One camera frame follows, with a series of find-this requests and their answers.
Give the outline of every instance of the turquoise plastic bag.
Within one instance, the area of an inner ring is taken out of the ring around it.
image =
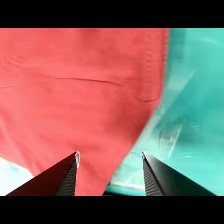
[[[171,29],[161,105],[108,190],[144,195],[141,152],[145,151],[214,194],[224,195],[223,118],[224,29]]]

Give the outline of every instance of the plastic wrap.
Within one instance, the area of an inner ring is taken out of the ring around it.
[[[223,28],[171,29],[163,100],[112,178],[110,190],[119,183],[123,191],[133,188],[132,194],[144,187],[140,160],[145,151],[224,195],[223,74]]]

